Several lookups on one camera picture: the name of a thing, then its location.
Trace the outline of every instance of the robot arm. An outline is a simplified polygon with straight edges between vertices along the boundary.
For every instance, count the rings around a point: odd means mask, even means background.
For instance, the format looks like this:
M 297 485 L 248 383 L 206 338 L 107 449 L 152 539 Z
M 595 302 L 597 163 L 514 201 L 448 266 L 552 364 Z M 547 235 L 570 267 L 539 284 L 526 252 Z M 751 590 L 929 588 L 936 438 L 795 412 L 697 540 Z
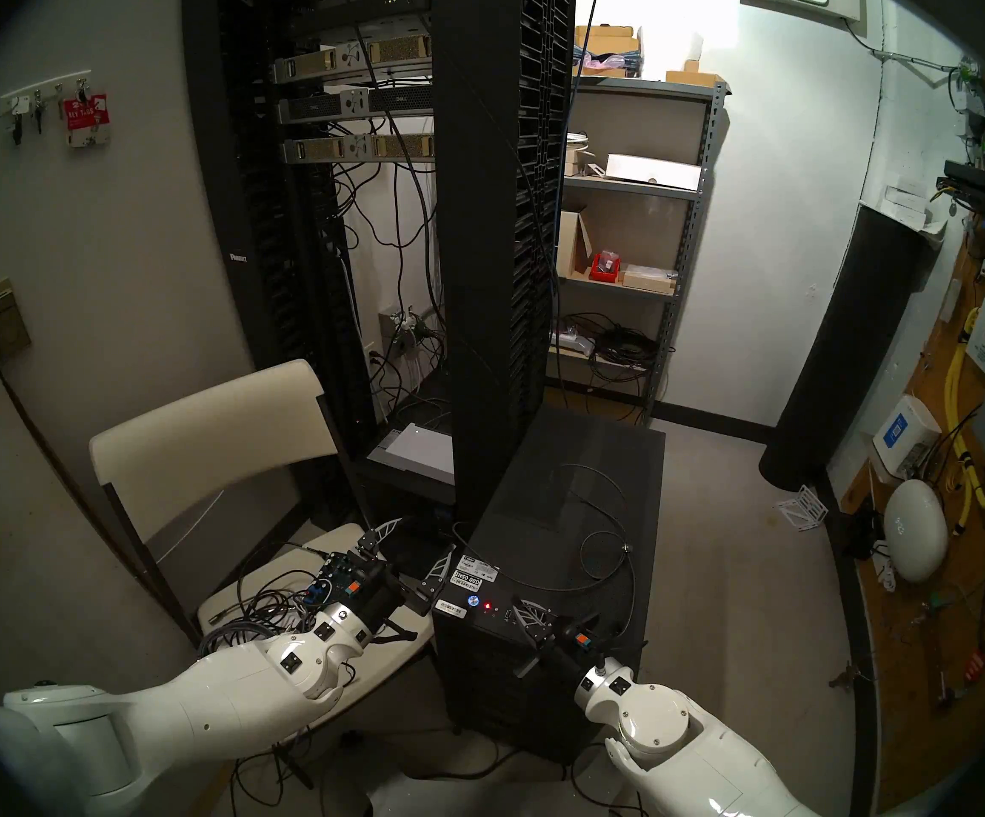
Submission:
M 337 704 L 342 663 L 363 654 L 397 607 L 427 614 L 426 600 L 385 562 L 360 565 L 358 580 L 315 615 L 309 632 L 219 649 L 164 685 L 121 695 L 89 685 L 6 694 L 2 751 L 31 756 L 25 783 L 37 772 L 71 777 L 79 802 L 59 803 L 59 814 L 103 817 L 132 814 L 171 768 L 268 751 Z
M 765 756 L 680 691 L 640 685 L 632 669 L 603 655 L 591 619 L 542 624 L 515 605 L 540 662 L 575 685 L 587 719 L 617 732 L 605 751 L 664 817 L 816 817 L 788 792 Z

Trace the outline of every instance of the white dome device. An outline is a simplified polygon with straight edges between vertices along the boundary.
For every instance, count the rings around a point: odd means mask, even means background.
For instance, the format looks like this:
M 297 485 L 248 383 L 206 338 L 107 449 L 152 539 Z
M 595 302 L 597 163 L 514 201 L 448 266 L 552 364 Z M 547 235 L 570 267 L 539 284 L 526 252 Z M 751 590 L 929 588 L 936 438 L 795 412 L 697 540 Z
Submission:
M 899 485 L 882 515 L 893 568 L 909 583 L 922 583 L 947 554 L 947 519 L 934 491 L 922 480 Z

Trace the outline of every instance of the black speaker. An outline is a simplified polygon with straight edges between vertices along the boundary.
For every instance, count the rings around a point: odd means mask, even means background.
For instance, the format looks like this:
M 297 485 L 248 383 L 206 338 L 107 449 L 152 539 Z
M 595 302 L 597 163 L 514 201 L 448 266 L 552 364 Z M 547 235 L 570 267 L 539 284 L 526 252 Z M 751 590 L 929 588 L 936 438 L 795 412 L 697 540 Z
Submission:
M 828 464 L 866 397 L 901 321 L 927 242 L 859 205 L 829 308 L 758 464 L 797 491 Z

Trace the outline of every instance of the red container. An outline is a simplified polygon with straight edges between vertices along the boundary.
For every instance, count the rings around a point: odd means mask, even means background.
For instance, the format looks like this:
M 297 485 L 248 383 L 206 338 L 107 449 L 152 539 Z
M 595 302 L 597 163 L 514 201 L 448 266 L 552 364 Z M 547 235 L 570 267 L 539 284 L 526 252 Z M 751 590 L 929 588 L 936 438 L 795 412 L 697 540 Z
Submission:
M 613 251 L 598 251 L 590 264 L 590 280 L 617 282 L 617 273 L 621 271 L 621 255 Z

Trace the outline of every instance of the white chair seat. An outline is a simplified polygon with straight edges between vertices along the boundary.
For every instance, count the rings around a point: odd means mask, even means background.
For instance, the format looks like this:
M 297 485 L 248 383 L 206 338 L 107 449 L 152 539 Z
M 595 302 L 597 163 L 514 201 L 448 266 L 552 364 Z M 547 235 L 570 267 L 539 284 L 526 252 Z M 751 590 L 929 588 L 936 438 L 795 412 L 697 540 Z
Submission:
M 364 531 L 360 526 L 356 524 L 345 524 L 337 529 L 331 529 L 329 533 L 323 533 L 316 538 L 304 540 L 306 534 L 304 534 L 303 538 L 300 538 L 300 533 L 303 533 L 304 529 L 310 529 L 310 524 L 304 524 L 292 538 L 292 541 L 327 553 L 351 550 L 356 547 L 360 536 L 364 535 Z M 269 580 L 272 580 L 279 574 L 283 574 L 285 571 L 303 570 L 314 573 L 322 566 L 323 559 L 316 556 L 315 553 L 309 553 L 306 550 L 290 550 L 284 553 L 283 556 L 273 559 L 271 562 L 268 562 L 261 568 L 257 568 L 255 571 L 251 571 L 251 573 L 243 577 L 243 599 L 247 600 L 253 597 Z M 304 574 L 290 574 L 277 580 L 276 585 L 270 587 L 284 588 L 288 591 L 299 591 L 307 586 L 309 580 L 310 577 Z M 236 584 L 232 583 L 221 591 L 217 591 L 198 608 L 197 620 L 201 625 L 201 630 L 206 634 L 214 630 L 217 626 L 224 625 L 236 618 L 241 618 L 241 610 L 236 608 L 226 613 L 216 623 L 209 623 L 215 615 L 228 609 L 228 607 L 235 606 L 237 603 L 235 586 Z M 358 659 L 352 659 L 350 664 L 356 670 L 355 679 L 344 689 L 341 702 L 337 703 L 337 706 L 334 706 L 329 714 L 324 714 L 318 718 L 314 723 L 314 728 L 322 726 L 338 714 L 344 714 L 354 704 L 358 703 L 372 691 L 375 691 L 379 685 L 401 670 L 409 659 L 416 656 L 432 637 L 430 614 L 422 618 L 420 615 L 409 611 L 403 606 L 395 609 L 390 619 L 401 626 L 401 628 L 415 632 L 417 634 L 416 640 L 412 642 L 394 642 L 392 644 L 371 644 L 364 650 L 364 655 Z M 341 677 L 342 682 L 344 682 L 348 678 L 348 671 L 342 670 Z

